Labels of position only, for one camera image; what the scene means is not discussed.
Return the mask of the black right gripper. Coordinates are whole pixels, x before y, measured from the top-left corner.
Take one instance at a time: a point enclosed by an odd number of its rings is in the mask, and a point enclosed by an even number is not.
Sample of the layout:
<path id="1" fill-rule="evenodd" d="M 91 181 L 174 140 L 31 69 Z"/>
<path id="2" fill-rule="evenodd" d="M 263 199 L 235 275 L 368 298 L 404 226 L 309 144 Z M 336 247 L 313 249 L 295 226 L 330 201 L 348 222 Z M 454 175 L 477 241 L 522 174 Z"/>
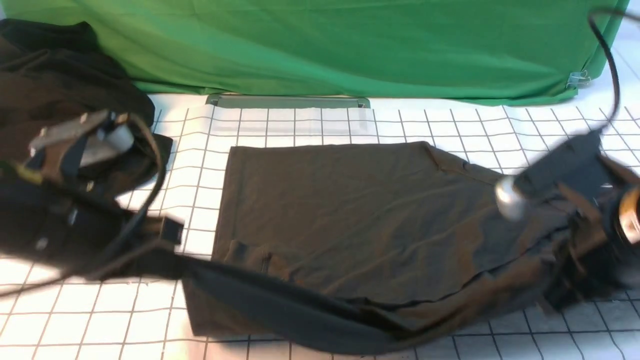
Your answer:
<path id="1" fill-rule="evenodd" d="M 560 182 L 576 206 L 570 237 L 553 249 L 546 308 L 568 308 L 639 287 L 639 177 L 623 165 L 597 165 L 592 178 Z"/>

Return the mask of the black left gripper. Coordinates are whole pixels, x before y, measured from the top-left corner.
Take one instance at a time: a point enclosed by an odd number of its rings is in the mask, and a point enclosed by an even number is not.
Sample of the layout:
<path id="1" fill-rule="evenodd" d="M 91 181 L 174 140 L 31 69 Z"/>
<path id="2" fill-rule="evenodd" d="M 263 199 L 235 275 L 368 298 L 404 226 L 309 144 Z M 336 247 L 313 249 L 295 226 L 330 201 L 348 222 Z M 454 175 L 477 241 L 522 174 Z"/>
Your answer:
<path id="1" fill-rule="evenodd" d="M 174 248 L 183 224 L 144 216 L 114 253 L 109 244 L 135 212 L 114 201 L 77 202 L 64 194 L 1 171 L 1 251 L 86 280 L 156 277 L 178 280 L 186 262 Z"/>

